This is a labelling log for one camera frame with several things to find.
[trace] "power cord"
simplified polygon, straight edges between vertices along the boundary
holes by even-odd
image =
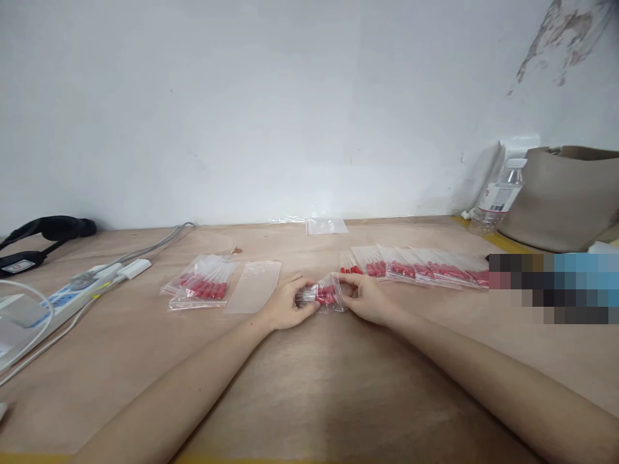
[[[8,369],[15,362],[19,361],[21,359],[21,357],[30,350],[30,348],[32,348],[34,345],[39,343],[39,341],[41,340],[41,337],[43,337],[45,331],[47,330],[47,328],[50,326],[50,324],[54,320],[54,315],[55,315],[56,311],[55,311],[55,308],[54,308],[54,305],[52,304],[52,302],[49,301],[47,299],[47,297],[44,294],[42,294],[40,291],[38,291],[36,288],[30,287],[29,285],[26,285],[26,284],[20,284],[19,282],[13,282],[12,280],[3,280],[2,279],[2,280],[0,280],[0,284],[14,285],[16,287],[21,287],[23,289],[26,289],[28,291],[33,292],[35,295],[37,295],[41,299],[42,302],[44,302],[47,305],[47,308],[48,308],[48,310],[50,312],[50,316],[47,318],[47,321],[45,322],[45,324],[43,325],[43,327],[41,328],[41,330],[39,331],[37,336],[35,338],[33,338],[30,341],[30,343],[28,345],[26,345],[26,347],[22,351],[17,353],[15,356],[13,356],[13,358],[11,358],[11,360],[9,362],[6,363],[4,369]]]
[[[87,271],[87,272],[71,277],[71,280],[70,280],[71,290],[81,290],[81,289],[88,287],[89,285],[92,285],[95,282],[95,275],[97,273],[104,271],[105,269],[107,269],[110,266],[113,266],[114,264],[123,264],[134,258],[138,258],[142,255],[145,255],[149,253],[150,251],[153,251],[154,249],[162,247],[163,245],[167,244],[169,241],[176,238],[176,236],[179,233],[181,233],[181,231],[183,230],[185,226],[195,226],[195,224],[193,222],[185,222],[181,224],[180,226],[174,227],[174,230],[170,233],[170,235],[168,235],[158,244],[155,244],[147,248],[142,248],[141,250],[132,251],[131,253],[127,253],[126,255],[123,255],[120,258],[118,258],[116,261],[111,262],[105,265],[104,267],[97,269],[96,271]]]
[[[32,363],[35,359],[37,359],[40,355],[42,355],[43,353],[45,353],[49,348],[51,348],[56,342],[58,342],[62,337],[64,337],[65,335],[67,335],[74,327],[75,325],[78,323],[78,321],[81,319],[81,317],[86,314],[86,312],[88,311],[88,309],[94,304],[95,301],[97,301],[97,299],[107,293],[108,291],[112,290],[114,287],[116,287],[118,284],[120,284],[123,280],[126,280],[127,277],[125,276],[118,276],[116,277],[114,280],[107,282],[105,284],[103,284],[101,287],[99,287],[98,289],[103,289],[103,291],[101,291],[101,293],[99,293],[98,295],[93,295],[92,299],[86,303],[84,305],[84,307],[82,309],[80,309],[77,314],[75,315],[73,322],[71,323],[71,325],[69,325],[69,327],[67,327],[62,333],[58,334],[58,336],[56,336],[53,340],[50,340],[48,343],[46,343],[44,346],[42,346],[36,353],[34,353],[31,357],[29,357],[27,360],[25,360],[22,364],[20,364],[13,372],[11,372],[7,377],[5,377],[4,379],[2,379],[2,381],[0,381],[0,387],[2,387],[4,384],[6,384],[9,380],[11,380],[13,377],[15,377],[17,374],[19,374],[23,369],[26,368],[26,366],[28,366],[30,363]],[[8,284],[16,284],[17,282],[9,282],[9,281],[2,281],[0,280],[0,282],[6,282]],[[41,296],[45,301],[47,301],[49,303],[49,300],[47,298],[45,298],[44,296],[42,296],[42,294],[38,291],[33,289],[32,287],[29,287],[28,285],[24,285],[24,284],[19,284],[18,286],[23,286],[24,288],[28,288],[29,290],[33,291],[34,293],[36,293],[38,296]],[[43,332],[45,332],[45,329],[49,326],[49,324],[47,324],[43,330],[39,333],[42,334]],[[27,348],[30,348],[35,341],[38,340],[37,338],[34,338],[32,342],[30,342],[28,344]],[[22,353],[24,353],[26,351],[26,349],[22,350],[20,352],[20,355]]]

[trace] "hand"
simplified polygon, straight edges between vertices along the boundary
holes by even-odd
[[[306,285],[313,285],[315,283],[308,278],[301,277],[301,275],[295,275],[283,280],[275,288],[271,298],[257,313],[257,316],[266,322],[271,331],[290,329],[299,325],[318,311],[320,303],[311,302],[302,308],[298,308],[295,305],[295,295]]]
[[[353,296],[344,295],[346,306],[357,316],[374,324],[387,325],[392,315],[401,311],[398,305],[387,298],[373,277],[361,274],[340,274],[339,279],[357,287]]]

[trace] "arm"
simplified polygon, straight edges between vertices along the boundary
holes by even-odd
[[[619,462],[619,420],[539,371],[417,316],[387,299],[375,279],[340,274],[357,286],[347,306],[403,336],[551,463]]]
[[[75,455],[72,464],[169,462],[204,419],[251,352],[267,335],[303,322],[320,306],[298,309],[296,276],[281,283],[267,304],[231,331],[170,369],[108,422]]]

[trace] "black object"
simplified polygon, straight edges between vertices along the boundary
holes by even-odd
[[[30,235],[42,234],[43,238],[56,242],[43,251],[22,251],[0,258],[0,278],[29,271],[39,267],[52,251],[77,237],[90,237],[97,233],[97,224],[92,219],[77,219],[71,216],[49,216],[30,221],[11,232],[0,244],[0,250]]]

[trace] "forearm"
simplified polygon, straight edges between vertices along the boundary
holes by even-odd
[[[619,420],[567,387],[409,311],[390,311],[387,326],[550,462],[619,461]]]
[[[167,463],[271,332],[259,314],[169,370],[103,427],[78,463]]]

